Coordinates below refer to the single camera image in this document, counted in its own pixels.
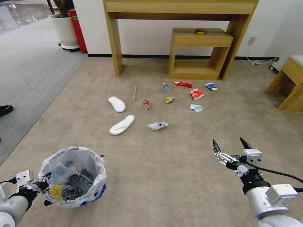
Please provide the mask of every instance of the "trash can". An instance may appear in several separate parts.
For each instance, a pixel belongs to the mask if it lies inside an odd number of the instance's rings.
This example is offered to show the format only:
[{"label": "trash can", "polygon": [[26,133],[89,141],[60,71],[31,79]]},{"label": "trash can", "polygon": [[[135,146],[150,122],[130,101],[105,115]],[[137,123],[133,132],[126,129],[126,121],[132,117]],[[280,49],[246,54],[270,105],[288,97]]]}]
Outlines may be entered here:
[{"label": "trash can", "polygon": [[99,200],[106,188],[103,158],[85,147],[69,147],[45,159],[38,179],[48,174],[44,196],[61,207],[79,207]]},{"label": "trash can", "polygon": [[72,24],[73,24],[73,27],[74,27],[74,30],[75,30],[75,33],[76,33],[78,44],[80,46],[80,51],[83,54],[87,53],[87,48],[86,48],[86,45],[85,45],[85,42],[84,42],[84,38],[83,38],[81,27],[80,27],[80,24],[79,24],[79,21],[78,21],[78,16],[77,16],[76,10],[71,9],[71,10],[68,11],[68,13],[69,13],[69,16],[72,20]]}]

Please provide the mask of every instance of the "red trash can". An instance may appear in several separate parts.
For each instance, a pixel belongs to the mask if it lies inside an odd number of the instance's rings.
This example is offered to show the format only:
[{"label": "red trash can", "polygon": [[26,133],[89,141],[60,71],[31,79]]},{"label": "red trash can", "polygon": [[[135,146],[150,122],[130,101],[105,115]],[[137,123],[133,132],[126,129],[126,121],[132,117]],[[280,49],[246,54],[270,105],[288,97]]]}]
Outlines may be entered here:
[{"label": "red trash can", "polygon": [[83,54],[87,53],[87,48],[86,48],[86,45],[85,45],[85,42],[84,42],[84,38],[83,38],[81,27],[80,27],[80,24],[79,24],[79,21],[78,21],[78,16],[77,16],[76,10],[71,9],[71,10],[68,11],[68,13],[69,13],[69,16],[72,20],[72,24],[73,24],[73,27],[74,27],[74,30],[75,30],[75,33],[76,33],[78,44],[80,46],[80,51]]}]

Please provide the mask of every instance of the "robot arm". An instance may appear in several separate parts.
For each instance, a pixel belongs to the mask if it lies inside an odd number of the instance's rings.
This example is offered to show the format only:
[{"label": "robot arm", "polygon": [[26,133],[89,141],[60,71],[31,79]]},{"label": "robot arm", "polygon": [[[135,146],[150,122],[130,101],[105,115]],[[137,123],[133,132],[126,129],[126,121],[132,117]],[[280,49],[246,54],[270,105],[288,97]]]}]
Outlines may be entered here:
[{"label": "robot arm", "polygon": [[48,187],[46,175],[42,181],[33,180],[33,172],[26,170],[20,172],[13,179],[7,181],[17,184],[17,191],[11,194],[6,182],[0,184],[0,226],[15,227],[23,218],[25,212],[31,207],[33,200],[39,192]]},{"label": "robot arm", "polygon": [[299,221],[283,216],[288,204],[298,197],[298,192],[290,184],[270,185],[259,173],[262,152],[254,149],[241,138],[243,153],[228,155],[221,152],[213,140],[214,158],[228,169],[234,170],[243,183],[243,192],[248,197],[250,209],[260,227],[303,227]]}]

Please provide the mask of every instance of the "wall outlet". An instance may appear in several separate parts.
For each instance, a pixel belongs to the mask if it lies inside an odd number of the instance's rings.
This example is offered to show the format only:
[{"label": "wall outlet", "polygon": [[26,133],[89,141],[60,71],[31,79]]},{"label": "wall outlet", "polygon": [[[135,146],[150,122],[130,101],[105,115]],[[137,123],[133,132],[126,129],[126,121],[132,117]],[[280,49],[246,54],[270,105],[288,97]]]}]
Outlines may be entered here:
[{"label": "wall outlet", "polygon": [[248,41],[248,44],[249,44],[249,45],[251,45],[251,44],[253,44],[253,43],[255,42],[255,40],[256,40],[258,34],[259,34],[259,33],[257,33],[257,32],[253,32],[253,33],[252,33],[252,37],[251,37],[251,38],[249,39],[249,41]]}]

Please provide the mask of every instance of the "crumpled paper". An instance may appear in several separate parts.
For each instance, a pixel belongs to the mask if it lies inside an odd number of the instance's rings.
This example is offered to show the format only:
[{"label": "crumpled paper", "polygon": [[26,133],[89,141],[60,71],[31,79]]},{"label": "crumpled paper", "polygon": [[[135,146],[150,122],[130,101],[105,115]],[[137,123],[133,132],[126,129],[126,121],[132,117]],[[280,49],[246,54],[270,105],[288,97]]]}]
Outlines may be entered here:
[{"label": "crumpled paper", "polygon": [[170,102],[172,102],[175,99],[175,97],[165,97],[165,102],[168,104]]},{"label": "crumpled paper", "polygon": [[191,104],[189,108],[195,110],[197,113],[199,113],[203,110],[202,106],[195,105],[195,104]]}]

